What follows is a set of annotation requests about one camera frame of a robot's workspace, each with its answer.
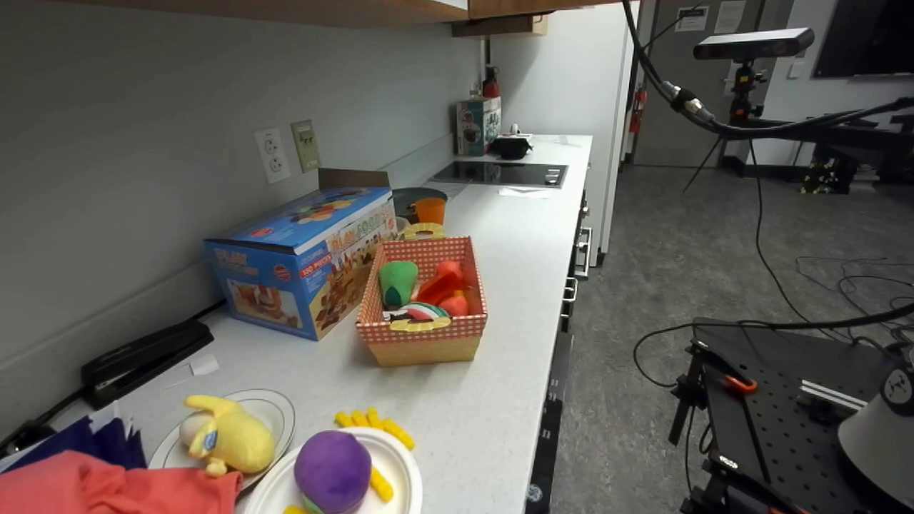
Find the yellow plush toy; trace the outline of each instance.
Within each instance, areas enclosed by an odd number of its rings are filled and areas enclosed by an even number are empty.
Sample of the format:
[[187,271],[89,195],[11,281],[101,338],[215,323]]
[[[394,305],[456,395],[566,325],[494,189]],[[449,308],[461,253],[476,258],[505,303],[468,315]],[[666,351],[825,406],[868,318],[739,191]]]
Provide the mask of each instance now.
[[207,459],[209,476],[228,469],[259,473],[272,465],[277,442],[269,426],[225,398],[191,395],[187,406],[198,413],[182,423],[182,442],[191,458]]

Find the pink cloth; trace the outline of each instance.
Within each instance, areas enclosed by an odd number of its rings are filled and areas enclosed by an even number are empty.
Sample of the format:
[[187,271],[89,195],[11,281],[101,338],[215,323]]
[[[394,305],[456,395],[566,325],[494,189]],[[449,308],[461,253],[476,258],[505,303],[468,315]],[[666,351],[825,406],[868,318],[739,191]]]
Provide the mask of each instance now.
[[231,514],[239,473],[109,465],[64,452],[0,473],[4,514]]

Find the upper cabinet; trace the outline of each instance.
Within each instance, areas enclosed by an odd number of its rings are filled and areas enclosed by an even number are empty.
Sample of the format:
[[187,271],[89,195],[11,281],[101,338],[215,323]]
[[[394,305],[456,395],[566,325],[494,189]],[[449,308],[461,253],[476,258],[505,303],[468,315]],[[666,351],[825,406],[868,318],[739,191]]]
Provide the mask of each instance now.
[[64,0],[218,16],[285,19],[311,25],[456,24],[468,0]]
[[468,0],[468,16],[471,19],[519,16],[519,15],[544,15],[544,11],[598,6],[598,4],[612,4],[612,0]]

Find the red basket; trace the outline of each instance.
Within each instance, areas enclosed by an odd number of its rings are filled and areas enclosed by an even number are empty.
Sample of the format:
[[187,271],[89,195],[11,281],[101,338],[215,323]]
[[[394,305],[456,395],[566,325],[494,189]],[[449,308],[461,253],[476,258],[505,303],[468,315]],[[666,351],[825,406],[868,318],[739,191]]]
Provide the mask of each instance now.
[[[432,281],[442,261],[456,261],[465,281],[464,291],[468,315],[452,318],[452,325],[435,332],[392,332],[378,289],[378,268],[392,261],[418,262],[419,282]],[[378,246],[358,321],[359,339],[369,346],[378,366],[468,363],[479,349],[485,321],[471,236],[382,241]]]

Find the kitchen counter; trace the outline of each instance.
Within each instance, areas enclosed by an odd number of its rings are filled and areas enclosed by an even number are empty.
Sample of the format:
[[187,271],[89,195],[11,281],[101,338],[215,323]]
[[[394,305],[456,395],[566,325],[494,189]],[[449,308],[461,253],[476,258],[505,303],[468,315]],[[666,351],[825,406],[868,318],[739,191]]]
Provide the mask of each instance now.
[[121,409],[142,428],[145,452],[187,418],[191,391],[282,391],[298,409],[295,446],[332,428],[338,412],[379,409],[418,438],[422,512],[522,512],[541,409],[592,138],[532,138],[525,164],[566,164],[564,189],[435,182],[449,191],[449,233],[471,233],[489,325],[475,363],[378,369],[348,315],[324,342],[207,318],[221,369],[181,363]]

